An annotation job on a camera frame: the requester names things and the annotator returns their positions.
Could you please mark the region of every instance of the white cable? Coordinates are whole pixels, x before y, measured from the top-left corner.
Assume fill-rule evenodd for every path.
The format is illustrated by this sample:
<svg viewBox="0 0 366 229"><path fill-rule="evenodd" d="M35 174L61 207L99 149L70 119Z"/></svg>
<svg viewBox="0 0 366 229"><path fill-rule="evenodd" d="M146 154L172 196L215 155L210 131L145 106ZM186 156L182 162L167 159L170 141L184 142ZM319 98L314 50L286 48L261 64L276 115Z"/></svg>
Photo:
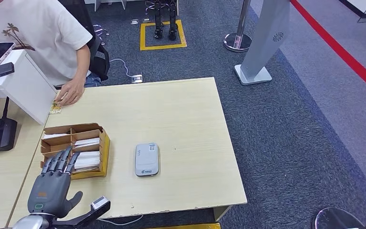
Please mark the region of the white cable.
<svg viewBox="0 0 366 229"><path fill-rule="evenodd" d="M128 77L134 78L133 76L130 76L130 75L128 74L128 68L127 68L127 66L126 66L125 62L124 62L122 59L113 59L113 60L111 60L111 61L110 61L110 63L111 63L111 62L113 62L113 61L122 61L122 62L124 63L124 68L127 70L127 72L126 72L126 74L125 74L125 75L127 75Z"/></svg>
<svg viewBox="0 0 366 229"><path fill-rule="evenodd" d="M136 220L133 220L133 221L128 222L128 223L122 223L122 224L113 223L113 222L108 221L108 220L105 220L105 219L98 219L98 220L103 221L103 222L107 222L107 223L111 223L111 224L116 225L116 226L125 226L125 225L128 225L128 224L135 223L135 222L139 221L140 219L142 219L143 217L144 217L144 215L141 215L141 217L139 217L139 218L138 218L138 219L136 219Z"/></svg>

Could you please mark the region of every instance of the jeans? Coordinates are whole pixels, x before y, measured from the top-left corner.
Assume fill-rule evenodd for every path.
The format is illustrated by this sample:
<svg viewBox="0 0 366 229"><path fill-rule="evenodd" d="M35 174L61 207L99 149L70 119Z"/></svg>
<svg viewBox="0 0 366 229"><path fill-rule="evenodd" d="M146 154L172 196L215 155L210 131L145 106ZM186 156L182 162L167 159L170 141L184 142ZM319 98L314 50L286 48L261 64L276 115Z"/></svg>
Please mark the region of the jeans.
<svg viewBox="0 0 366 229"><path fill-rule="evenodd" d="M98 75L91 73L86 77L85 87L100 87L101 85L102 81Z"/></svg>

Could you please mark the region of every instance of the robotic hand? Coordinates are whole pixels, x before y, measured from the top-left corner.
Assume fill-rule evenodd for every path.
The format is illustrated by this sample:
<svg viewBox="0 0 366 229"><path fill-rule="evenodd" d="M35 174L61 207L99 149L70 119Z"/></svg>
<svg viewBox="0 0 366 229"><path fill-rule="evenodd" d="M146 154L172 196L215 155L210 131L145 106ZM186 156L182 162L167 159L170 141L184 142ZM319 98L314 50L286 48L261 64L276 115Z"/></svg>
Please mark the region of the robotic hand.
<svg viewBox="0 0 366 229"><path fill-rule="evenodd" d="M91 203L90 212L68 221L57 221L67 216L82 199L83 193L77 192L67 200L71 184L71 173L79 153L74 153L67 165L71 146L50 157L41 174L34 181L27 202L30 215L23 217L13 229L75 229L88 224L110 209L110 201L101 197Z"/></svg>

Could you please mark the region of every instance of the gray carpet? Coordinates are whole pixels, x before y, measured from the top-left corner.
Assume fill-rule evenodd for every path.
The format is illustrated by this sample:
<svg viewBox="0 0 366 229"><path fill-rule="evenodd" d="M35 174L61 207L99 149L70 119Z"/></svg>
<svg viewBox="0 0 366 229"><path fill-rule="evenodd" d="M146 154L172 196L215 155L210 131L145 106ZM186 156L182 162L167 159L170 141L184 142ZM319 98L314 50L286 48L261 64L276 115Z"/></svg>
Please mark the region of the gray carpet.
<svg viewBox="0 0 366 229"><path fill-rule="evenodd" d="M105 38L111 57L124 59L131 74L143 72L145 82L215 77L248 198L223 217L223 229L307 229L328 206L344 208L366 224L366 178L284 55L277 52L267 64L269 83L242 86L236 78L233 66L244 53L226 50L222 38L235 31L240 1L187 0L180 6L188 47L142 52L140 28L130 20L145 18L143 2L128 2L126 11L121 4L103 4L96 13L89 8L93 22L111 33ZM250 13L248 31L257 19ZM121 62L112 63L109 77L107 85L130 81ZM144 216L120 228L212 221L211 210L195 210ZM96 221L87 228L114 227Z"/></svg>
<svg viewBox="0 0 366 229"><path fill-rule="evenodd" d="M366 67L366 23L338 0L299 0ZM252 0L260 13L263 0ZM281 50L366 176L366 82L311 28L294 7Z"/></svg>

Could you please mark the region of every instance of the robot legs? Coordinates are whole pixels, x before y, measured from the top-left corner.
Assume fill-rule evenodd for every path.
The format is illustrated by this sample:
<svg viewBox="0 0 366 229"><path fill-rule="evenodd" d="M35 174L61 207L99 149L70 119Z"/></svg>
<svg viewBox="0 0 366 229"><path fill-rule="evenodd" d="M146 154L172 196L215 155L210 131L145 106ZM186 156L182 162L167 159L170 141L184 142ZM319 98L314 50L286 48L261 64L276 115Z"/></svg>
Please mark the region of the robot legs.
<svg viewBox="0 0 366 229"><path fill-rule="evenodd" d="M171 41L176 40L176 33L177 33L177 25L176 25L176 1L171 0L169 4L169 11L170 11L170 29L169 29L169 39Z"/></svg>
<svg viewBox="0 0 366 229"><path fill-rule="evenodd" d="M155 0L155 35L157 39L163 37L163 23L161 16L161 0ZM169 1L169 14L170 14L170 29L169 29L169 39L176 40L177 34L177 24L176 24L176 0Z"/></svg>
<svg viewBox="0 0 366 229"><path fill-rule="evenodd" d="M155 0L155 35L154 38L161 39L163 37L163 23L161 22L161 0Z"/></svg>

